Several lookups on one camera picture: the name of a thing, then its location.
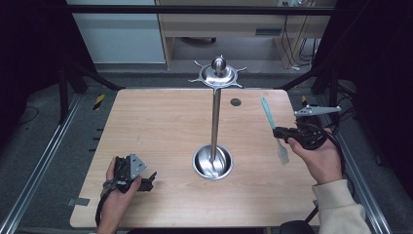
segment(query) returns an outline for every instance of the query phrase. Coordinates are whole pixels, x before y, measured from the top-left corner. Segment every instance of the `wooden tabletop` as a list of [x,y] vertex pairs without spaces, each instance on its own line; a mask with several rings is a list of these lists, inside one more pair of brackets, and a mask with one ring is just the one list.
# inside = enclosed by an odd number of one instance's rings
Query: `wooden tabletop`
[[[105,172],[114,156],[132,152],[147,164],[142,177],[158,175],[151,192],[138,192],[124,227],[265,227],[305,219],[314,208],[316,182],[286,146],[290,162],[277,155],[261,97],[277,126],[295,127],[285,91],[222,90],[218,144],[234,157],[230,174],[217,181],[192,167],[195,151],[210,144],[212,89],[122,90],[117,95],[70,223],[94,227]],[[242,104],[233,106],[232,98]],[[312,224],[319,224],[317,218]]]

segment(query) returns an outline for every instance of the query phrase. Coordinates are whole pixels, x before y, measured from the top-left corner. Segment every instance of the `human hand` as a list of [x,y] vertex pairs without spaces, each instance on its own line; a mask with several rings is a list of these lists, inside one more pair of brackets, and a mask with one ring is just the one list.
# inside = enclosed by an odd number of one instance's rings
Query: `human hand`
[[330,139],[315,150],[304,149],[301,144],[292,137],[288,139],[288,144],[292,151],[304,160],[311,176],[316,180],[318,185],[343,178],[340,156],[337,148]]
[[[114,178],[115,170],[115,158],[110,162],[109,168],[106,172],[106,180]],[[101,220],[99,227],[96,229],[96,233],[116,233],[125,213],[128,210],[131,200],[141,183],[141,176],[138,176],[131,184],[130,189],[126,193],[122,193],[119,189],[113,190],[106,201],[103,204],[101,211]],[[103,189],[100,196],[102,196],[107,190]]]

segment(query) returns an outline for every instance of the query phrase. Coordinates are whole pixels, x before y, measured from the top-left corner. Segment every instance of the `sleeve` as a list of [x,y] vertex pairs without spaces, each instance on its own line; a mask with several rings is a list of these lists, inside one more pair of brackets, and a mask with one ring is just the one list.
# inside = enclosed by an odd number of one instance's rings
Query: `sleeve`
[[355,202],[345,179],[314,186],[313,192],[319,202],[319,234],[371,233],[364,207]]

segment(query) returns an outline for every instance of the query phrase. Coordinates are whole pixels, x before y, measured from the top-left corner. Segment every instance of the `round metal base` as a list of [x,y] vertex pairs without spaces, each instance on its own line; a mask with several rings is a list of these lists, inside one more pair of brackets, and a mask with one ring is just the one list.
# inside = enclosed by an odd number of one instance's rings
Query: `round metal base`
[[211,145],[207,144],[195,151],[192,166],[195,172],[208,180],[218,180],[227,176],[234,167],[233,156],[228,149],[217,145],[215,161],[210,162]]

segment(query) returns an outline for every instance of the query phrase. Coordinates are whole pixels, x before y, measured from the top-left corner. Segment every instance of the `wall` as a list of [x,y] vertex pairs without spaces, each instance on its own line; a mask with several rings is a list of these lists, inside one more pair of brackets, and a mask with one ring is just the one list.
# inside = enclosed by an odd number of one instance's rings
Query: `wall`
[[[67,4],[155,5],[153,0],[67,0]],[[156,15],[73,16],[94,63],[165,63]]]

